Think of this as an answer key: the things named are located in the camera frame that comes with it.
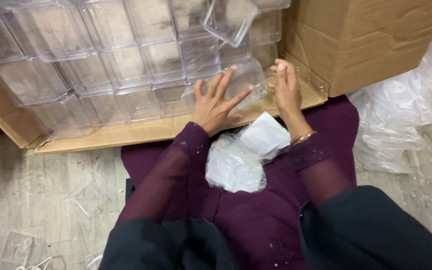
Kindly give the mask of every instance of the black cloth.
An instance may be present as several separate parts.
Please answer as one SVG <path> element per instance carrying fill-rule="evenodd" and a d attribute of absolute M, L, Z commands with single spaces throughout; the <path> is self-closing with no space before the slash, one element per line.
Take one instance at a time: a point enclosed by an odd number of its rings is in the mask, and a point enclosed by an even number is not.
<path fill-rule="evenodd" d="M 311 270 L 432 270 L 432 234 L 383 191 L 359 186 L 299 213 Z M 110 233 L 100 270 L 238 269 L 222 234 L 203 219 L 144 219 Z"/>

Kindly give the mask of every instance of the plastic bag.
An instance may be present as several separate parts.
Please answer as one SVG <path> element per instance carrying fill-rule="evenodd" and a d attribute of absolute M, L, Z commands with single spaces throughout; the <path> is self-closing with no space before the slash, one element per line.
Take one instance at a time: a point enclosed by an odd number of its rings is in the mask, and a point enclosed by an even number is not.
<path fill-rule="evenodd" d="M 226 132 L 213 142 L 206 164 L 212 187 L 230 192 L 258 192 L 266 188 L 264 162 L 290 145 L 290 134 L 267 112 L 240 132 Z"/>

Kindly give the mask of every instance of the gray floor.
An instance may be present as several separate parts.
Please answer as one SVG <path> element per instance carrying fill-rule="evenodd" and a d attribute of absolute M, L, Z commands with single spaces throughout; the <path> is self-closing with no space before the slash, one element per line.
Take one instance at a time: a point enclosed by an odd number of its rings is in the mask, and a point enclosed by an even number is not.
<path fill-rule="evenodd" d="M 432 232 L 432 125 L 421 133 L 428 147 L 407 154 L 412 174 L 365 171 L 355 156 L 356 171 L 359 185 L 383 189 Z M 36 156 L 0 136 L 0 257 L 9 232 L 17 232 L 34 237 L 30 265 L 58 256 L 52 269 L 86 269 L 85 256 L 104 247 L 116 222 L 127 177 L 119 148 Z M 65 198 L 90 180 L 110 201 L 81 219 Z"/>

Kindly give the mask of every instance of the purple sleeve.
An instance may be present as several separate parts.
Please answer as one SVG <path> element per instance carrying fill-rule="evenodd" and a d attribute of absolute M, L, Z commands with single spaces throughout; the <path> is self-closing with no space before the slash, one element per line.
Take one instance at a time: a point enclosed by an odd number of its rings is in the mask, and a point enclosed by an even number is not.
<path fill-rule="evenodd" d="M 211 140 L 198 124 L 189 122 L 161 154 L 158 163 L 124 206 L 117 224 L 135 218 L 161 222 L 175 189 L 185 185 L 188 170 L 205 166 Z"/>

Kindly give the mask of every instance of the black sleeve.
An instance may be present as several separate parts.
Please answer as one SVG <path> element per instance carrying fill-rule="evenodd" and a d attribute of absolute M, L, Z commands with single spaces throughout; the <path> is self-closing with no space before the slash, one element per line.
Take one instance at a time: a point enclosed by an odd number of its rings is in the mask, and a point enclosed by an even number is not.
<path fill-rule="evenodd" d="M 304 206 L 300 232 L 310 269 L 432 270 L 432 234 L 373 186 Z"/>

